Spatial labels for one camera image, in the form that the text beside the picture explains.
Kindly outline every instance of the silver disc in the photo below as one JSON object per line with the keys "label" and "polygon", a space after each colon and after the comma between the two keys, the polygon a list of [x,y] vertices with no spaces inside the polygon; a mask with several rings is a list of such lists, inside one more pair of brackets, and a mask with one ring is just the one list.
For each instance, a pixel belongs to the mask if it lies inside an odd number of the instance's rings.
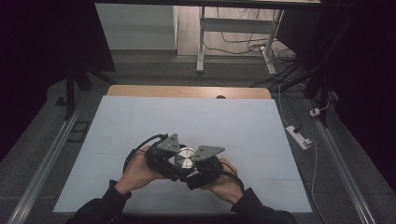
{"label": "silver disc", "polygon": [[175,164],[183,169],[190,169],[194,166],[194,161],[191,159],[195,156],[195,150],[191,147],[183,147],[175,156]]}

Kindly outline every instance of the person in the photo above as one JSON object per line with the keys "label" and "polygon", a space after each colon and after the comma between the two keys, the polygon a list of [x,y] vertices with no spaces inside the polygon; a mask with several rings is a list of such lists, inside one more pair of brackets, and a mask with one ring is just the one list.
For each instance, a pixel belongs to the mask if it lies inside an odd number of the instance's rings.
{"label": "person", "polygon": [[[93,199],[77,210],[66,224],[100,224],[115,223],[120,220],[123,207],[131,198],[131,191],[142,189],[150,182],[165,179],[164,176],[149,169],[146,164],[143,147],[137,151],[129,162],[120,180],[109,181],[109,187],[102,199]],[[237,170],[226,159],[219,159],[223,163],[224,171],[237,174]],[[290,224],[296,223],[293,216],[285,211],[277,212],[262,205],[252,189],[242,192],[237,182],[222,175],[214,183],[203,186],[202,189],[213,192],[217,197],[232,204],[232,212],[241,216],[244,223]]]}

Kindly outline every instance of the sleeve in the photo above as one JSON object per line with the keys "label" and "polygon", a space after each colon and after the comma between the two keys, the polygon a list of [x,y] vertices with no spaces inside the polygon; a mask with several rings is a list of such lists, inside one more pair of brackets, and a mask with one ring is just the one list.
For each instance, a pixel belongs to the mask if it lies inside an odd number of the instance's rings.
{"label": "sleeve", "polygon": [[231,211],[257,224],[296,223],[294,217],[289,212],[277,212],[270,207],[262,205],[253,189],[247,189],[244,196],[233,205]]}
{"label": "sleeve", "polygon": [[93,199],[79,208],[66,224],[101,224],[113,223],[121,216],[126,201],[131,193],[121,195],[114,186],[117,181],[110,180],[109,187],[102,199]]}

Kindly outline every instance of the power strip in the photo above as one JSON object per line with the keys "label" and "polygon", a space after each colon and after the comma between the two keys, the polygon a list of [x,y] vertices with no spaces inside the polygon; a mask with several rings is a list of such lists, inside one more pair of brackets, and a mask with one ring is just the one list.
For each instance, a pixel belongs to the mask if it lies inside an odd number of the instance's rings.
{"label": "power strip", "polygon": [[303,136],[300,133],[295,133],[294,132],[295,128],[293,126],[289,126],[285,129],[286,131],[288,131],[288,134],[290,134],[290,136],[294,139],[294,141],[302,150],[306,150],[311,147],[310,144],[312,143],[312,141],[309,138],[307,139],[303,138]]}

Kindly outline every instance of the white wall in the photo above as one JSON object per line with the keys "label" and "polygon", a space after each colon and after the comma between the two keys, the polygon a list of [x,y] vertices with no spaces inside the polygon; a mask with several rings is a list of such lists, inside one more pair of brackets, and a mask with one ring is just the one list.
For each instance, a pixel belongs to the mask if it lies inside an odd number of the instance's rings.
{"label": "white wall", "polygon": [[110,49],[176,49],[177,8],[95,4]]}

